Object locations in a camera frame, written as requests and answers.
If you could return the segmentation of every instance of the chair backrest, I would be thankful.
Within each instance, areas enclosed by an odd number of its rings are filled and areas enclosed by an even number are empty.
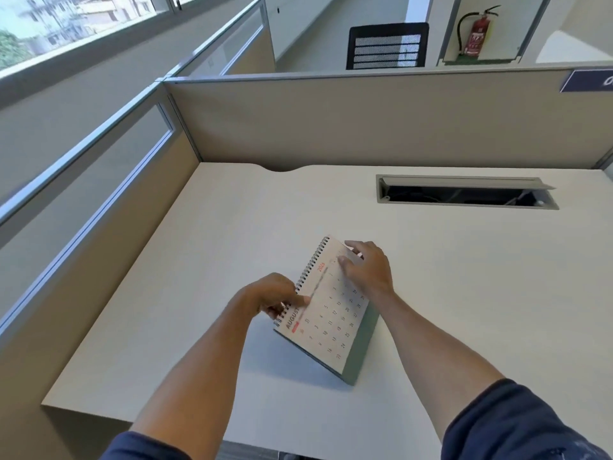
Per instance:
[[[424,67],[429,30],[427,22],[352,27],[347,69]]]

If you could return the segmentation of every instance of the navy blue sleeve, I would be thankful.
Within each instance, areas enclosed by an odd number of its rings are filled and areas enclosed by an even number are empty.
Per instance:
[[[610,460],[527,387],[504,379],[449,425],[442,460]]]
[[[113,439],[100,460],[191,460],[179,449],[146,435],[127,431]]]

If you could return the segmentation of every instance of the beige partition panel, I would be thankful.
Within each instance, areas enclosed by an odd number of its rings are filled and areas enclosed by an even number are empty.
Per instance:
[[[564,69],[277,74],[167,81],[205,161],[591,168],[613,147],[611,93]]]
[[[275,72],[275,52],[270,28],[263,27],[228,68],[226,74],[264,74]]]
[[[161,148],[3,332],[0,458],[96,459],[125,429],[41,401],[197,165],[185,133]]]

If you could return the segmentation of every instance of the desk surface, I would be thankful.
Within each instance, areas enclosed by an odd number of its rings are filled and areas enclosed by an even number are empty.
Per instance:
[[[379,204],[375,175],[538,176],[554,210]],[[613,450],[613,183],[601,171],[203,163],[44,404],[133,421],[242,285],[297,279],[319,240],[374,240],[398,293]],[[346,386],[252,323],[226,440],[324,460],[437,458],[380,319]]]

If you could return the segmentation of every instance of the calendar page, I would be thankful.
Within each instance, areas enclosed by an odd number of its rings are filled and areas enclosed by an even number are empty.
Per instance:
[[[326,237],[297,283],[311,297],[305,308],[289,307],[276,331],[334,371],[342,373],[368,299],[346,279],[337,257],[363,261],[338,240]]]

